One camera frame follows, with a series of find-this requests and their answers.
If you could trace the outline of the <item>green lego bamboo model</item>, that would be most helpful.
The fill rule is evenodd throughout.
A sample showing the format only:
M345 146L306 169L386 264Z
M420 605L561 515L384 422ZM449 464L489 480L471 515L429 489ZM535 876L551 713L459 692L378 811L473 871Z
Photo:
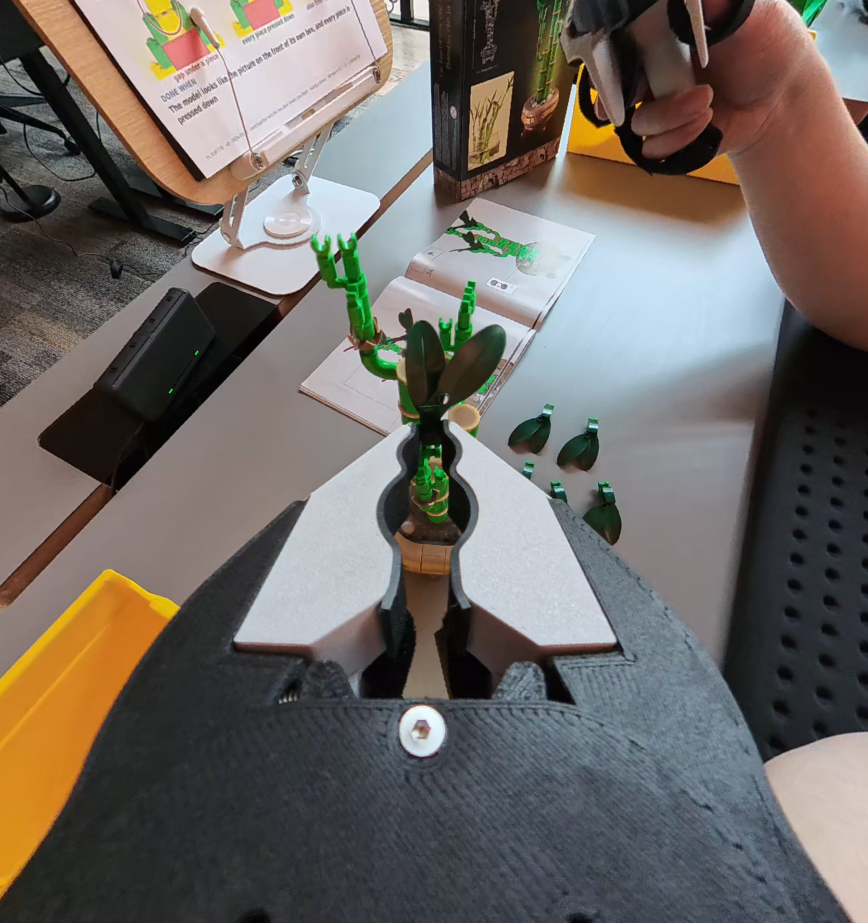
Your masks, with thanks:
M404 370L404 359L390 360L383 352L394 352L399 338L389 337L379 326L370 304L365 274L361 268L356 235L338 237L344 274L339 276L331 252L331 238L312 236L311 247L319 274L331 289L342 289L346 296L349 322L348 341L363 367L373 376L397 381L399 412L405 424L417 423L419 414L412 402ZM440 346L450 361L473 336L472 318L476 306L474 281L463 290L456 321L440 320ZM415 477L409 486L409 513L396 534L402 549L405 571L428 576L448 575L452 548L460 535L450 516L450 483L443 470L439 444L421 446Z

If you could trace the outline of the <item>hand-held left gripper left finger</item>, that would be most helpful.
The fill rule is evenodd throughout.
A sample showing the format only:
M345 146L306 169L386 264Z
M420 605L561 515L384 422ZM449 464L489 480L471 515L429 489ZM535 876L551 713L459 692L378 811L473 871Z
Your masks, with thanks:
M401 696L415 649L402 552L415 428L405 424L312 491L233 643L338 663L370 696Z

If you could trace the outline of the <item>black desk frame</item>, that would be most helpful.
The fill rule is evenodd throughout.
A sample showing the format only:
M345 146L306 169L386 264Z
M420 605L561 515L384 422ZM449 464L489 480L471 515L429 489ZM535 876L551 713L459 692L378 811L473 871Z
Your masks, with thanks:
M38 92L45 98L60 120L63 128L78 145L80 152L93 167L97 176L104 183L111 199L97 199L90 208L105 217L117 218L140 230L151 232L167 238L179 245L187 245L195 232L185 225L157 217L150 213L144 204L144 197L160 200L171 206L180 206L194 211L192 203L175 197L163 186L142 172L125 175L108 153L103 142L90 126L81 109L62 80L41 52L43 40L36 39L34 51L20 55L24 72L34 82Z

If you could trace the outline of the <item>dark green lego leaf piece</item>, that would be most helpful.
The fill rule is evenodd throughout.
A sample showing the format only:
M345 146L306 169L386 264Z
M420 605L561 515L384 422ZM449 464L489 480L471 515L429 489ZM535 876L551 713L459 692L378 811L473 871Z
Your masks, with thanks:
M404 352L406 385L423 438L440 442L443 415L486 383L505 347L505 330L491 325L475 333L447 360L430 323L420 320L412 326Z

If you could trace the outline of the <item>black lego set box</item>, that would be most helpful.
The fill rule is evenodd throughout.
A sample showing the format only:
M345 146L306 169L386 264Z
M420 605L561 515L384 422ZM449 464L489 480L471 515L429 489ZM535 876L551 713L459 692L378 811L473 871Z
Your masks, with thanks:
M569 1L430 2L435 184L454 201L555 158L577 68Z

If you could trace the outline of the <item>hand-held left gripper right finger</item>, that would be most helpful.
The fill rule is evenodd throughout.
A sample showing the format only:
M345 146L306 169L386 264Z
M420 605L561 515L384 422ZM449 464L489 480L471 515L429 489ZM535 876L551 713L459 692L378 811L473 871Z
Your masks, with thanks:
M516 662L616 650L616 635L556 515L566 511L456 424L444 433L463 534L451 556L444 674L488 696Z

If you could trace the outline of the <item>person's right hand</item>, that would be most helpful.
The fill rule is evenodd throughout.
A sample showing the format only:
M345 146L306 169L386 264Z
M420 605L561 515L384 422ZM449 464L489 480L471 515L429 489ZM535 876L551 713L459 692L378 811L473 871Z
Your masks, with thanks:
M632 119L642 154L660 161L690 145L709 125L722 135L720 154L752 147L794 84L826 76L801 17L788 2L757 1L740 29L709 53L687 90L654 98L648 89Z

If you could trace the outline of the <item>black power box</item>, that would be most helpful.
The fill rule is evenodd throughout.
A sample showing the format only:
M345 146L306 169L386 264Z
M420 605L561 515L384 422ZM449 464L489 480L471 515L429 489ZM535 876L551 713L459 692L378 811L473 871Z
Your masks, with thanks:
M96 382L144 422L156 422L215 338L195 297L171 288Z

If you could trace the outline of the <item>group of green lego leaves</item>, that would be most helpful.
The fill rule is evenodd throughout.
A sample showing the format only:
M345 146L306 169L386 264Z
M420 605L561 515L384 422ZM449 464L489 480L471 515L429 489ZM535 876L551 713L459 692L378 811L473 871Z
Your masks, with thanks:
M541 452L551 434L554 407L554 404L547 403L540 414L518 424L509 435L509 447L522 448L532 454ZM570 438L559 450L556 465L588 472L597 461L599 449L599 421L590 417L583 431ZM617 543L621 536L622 518L610 482L598 483L597 500L584 514L583 520L610 545Z

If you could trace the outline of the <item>lego instruction booklet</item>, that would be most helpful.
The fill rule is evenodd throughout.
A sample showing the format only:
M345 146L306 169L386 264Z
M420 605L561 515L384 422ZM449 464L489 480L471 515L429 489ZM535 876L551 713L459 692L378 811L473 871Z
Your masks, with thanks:
M430 322L437 333L441 319L456 321L464 287L474 281L473 333L497 324L507 335L496 371L465 399L483 415L593 239L565 225L473 199L371 305L381 329L399 338L394 352L383 352L384 357L396 361L402 356L404 324L410 319ZM405 317L406 311L411 317ZM403 423L397 381L371 375L348 339L304 380L300 391L382 435Z

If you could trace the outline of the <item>yellow plastic bin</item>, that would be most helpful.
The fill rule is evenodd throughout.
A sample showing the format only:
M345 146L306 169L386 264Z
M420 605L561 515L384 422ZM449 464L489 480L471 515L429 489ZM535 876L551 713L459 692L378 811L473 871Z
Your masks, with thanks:
M582 66L578 74L577 88L573 89L572 115L568 131L566 151L578 155L585 155L610 162L620 162L634 165L630 157L624 152L615 129L610 124L594 125L579 109L579 91L588 91L588 106L592 109L596 92L590 85L589 75ZM736 175L727 156L716 157L714 161L704 167L692 171L690 177L705 179L737 186Z
M0 899L67 801L99 729L179 606L103 571L0 679Z

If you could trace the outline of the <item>white document stand base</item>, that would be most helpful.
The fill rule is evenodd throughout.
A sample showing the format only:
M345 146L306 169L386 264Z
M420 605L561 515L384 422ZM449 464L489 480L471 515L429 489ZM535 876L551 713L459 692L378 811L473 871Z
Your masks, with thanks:
M356 232L379 206L371 193L317 178L312 173L331 133L327 125L303 147L294 172L264 189L247 205L249 184L226 203L217 232L191 260L229 282L266 295L300 291L317 271L310 242Z

